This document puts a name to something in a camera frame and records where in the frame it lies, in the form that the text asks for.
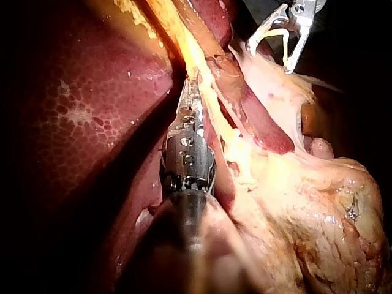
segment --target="metal screw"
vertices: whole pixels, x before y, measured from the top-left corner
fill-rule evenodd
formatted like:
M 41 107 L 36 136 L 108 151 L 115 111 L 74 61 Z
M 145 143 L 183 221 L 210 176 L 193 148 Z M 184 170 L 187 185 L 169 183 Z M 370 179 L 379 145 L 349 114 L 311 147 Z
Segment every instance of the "metal screw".
M 195 123 L 195 118 L 193 116 L 184 116 L 183 118 L 184 124 L 194 124 Z
M 184 137 L 181 139 L 181 145 L 183 146 L 193 146 L 194 139 L 192 137 Z
M 301 14 L 301 13 L 303 13 L 305 11 L 304 7 L 301 4 L 297 4 L 294 7 L 294 9 L 295 9 L 295 12 L 298 13 L 298 14 Z
M 192 166 L 194 164 L 194 158 L 191 155 L 186 154 L 184 157 L 184 164 L 188 166 Z

